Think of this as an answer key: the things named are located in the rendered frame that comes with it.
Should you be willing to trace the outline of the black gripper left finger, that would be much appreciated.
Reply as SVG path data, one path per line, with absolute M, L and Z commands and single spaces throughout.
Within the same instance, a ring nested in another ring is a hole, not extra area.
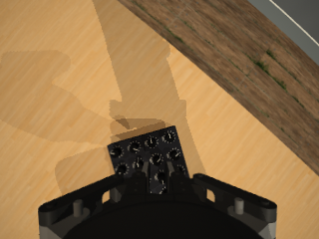
M 145 161 L 131 178 L 113 174 L 42 204 L 38 208 L 40 239 L 63 239 L 74 226 L 119 201 L 119 208 L 146 202 L 150 182 L 151 162 Z M 109 190 L 110 199 L 103 203 Z

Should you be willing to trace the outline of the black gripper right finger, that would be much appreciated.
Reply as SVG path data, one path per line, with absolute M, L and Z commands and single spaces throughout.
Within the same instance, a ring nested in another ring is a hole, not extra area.
M 171 161 L 166 161 L 166 191 L 172 192 L 174 201 L 199 205 L 202 201 L 240 220 L 262 238 L 276 238 L 277 205 L 273 201 L 202 173 L 196 173 L 192 178 L 172 177 L 185 175 Z M 214 202 L 207 198 L 207 189 L 213 192 Z

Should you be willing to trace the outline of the black knob box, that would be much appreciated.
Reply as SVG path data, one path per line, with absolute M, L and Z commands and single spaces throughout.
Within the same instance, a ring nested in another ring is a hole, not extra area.
M 189 177 L 175 125 L 110 143 L 107 148 L 115 174 L 124 178 L 130 178 L 145 161 L 151 162 L 150 193 L 167 193 L 166 161 Z

